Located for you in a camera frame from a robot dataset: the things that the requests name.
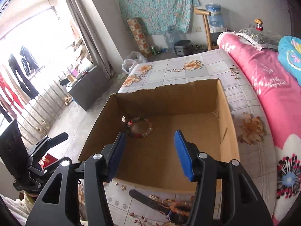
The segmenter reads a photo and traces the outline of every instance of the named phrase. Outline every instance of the bead necklace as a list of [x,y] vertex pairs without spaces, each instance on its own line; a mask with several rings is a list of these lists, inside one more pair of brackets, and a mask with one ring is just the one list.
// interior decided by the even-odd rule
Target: bead necklace
[[157,201],[160,205],[164,207],[168,207],[174,213],[189,217],[190,214],[189,211],[191,210],[192,207],[192,205],[189,202],[175,201],[174,199],[160,200],[160,198],[155,195],[150,195],[149,198],[154,201]]
[[[133,126],[134,122],[137,121],[145,121],[148,124],[149,128],[145,133],[132,133],[131,127]],[[127,127],[127,133],[133,138],[144,138],[150,135],[153,130],[153,125],[150,122],[150,120],[142,117],[133,118],[132,120],[128,121],[126,127]]]

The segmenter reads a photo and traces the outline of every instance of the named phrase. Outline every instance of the floral bed sheet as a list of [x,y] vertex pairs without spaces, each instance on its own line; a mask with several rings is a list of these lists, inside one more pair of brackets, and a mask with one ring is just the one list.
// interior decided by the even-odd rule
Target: floral bed sheet
[[[216,79],[222,82],[233,116],[239,142],[240,162],[251,176],[272,214],[277,188],[277,165],[274,143],[261,104],[252,86],[240,72],[237,64],[222,49],[137,65],[125,80],[119,92],[153,89],[161,85],[183,84],[196,80]],[[255,126],[258,132],[244,133],[244,128]],[[106,197],[113,222],[118,226],[155,226],[168,220],[165,215],[132,199],[128,191],[136,189],[146,196],[160,199],[190,201],[192,195],[156,192],[132,185],[109,183]],[[216,194],[214,218],[220,216],[221,193]]]

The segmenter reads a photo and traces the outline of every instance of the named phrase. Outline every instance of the blue floral fabric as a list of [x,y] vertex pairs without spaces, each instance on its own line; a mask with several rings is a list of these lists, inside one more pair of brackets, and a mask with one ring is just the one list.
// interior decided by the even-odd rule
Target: blue floral fabric
[[284,36],[278,45],[278,60],[301,86],[301,39]]
[[127,20],[140,18],[142,30],[146,34],[164,34],[169,26],[181,33],[189,28],[194,6],[199,0],[119,0],[123,22],[130,31]]

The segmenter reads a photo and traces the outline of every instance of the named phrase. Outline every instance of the power outlet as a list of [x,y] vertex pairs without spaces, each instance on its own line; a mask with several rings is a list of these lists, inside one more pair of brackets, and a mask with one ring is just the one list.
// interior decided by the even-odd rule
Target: power outlet
[[195,32],[202,32],[201,27],[195,27]]
[[202,30],[201,30],[201,27],[193,27],[193,28],[191,28],[191,32],[192,33],[195,33],[195,32],[201,32]]

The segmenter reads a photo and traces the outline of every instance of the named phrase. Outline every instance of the blue pillow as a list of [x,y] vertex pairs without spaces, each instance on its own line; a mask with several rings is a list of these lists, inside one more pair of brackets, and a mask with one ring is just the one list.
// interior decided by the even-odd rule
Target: blue pillow
[[278,51],[279,62],[301,86],[301,39],[292,36],[283,37],[279,42]]

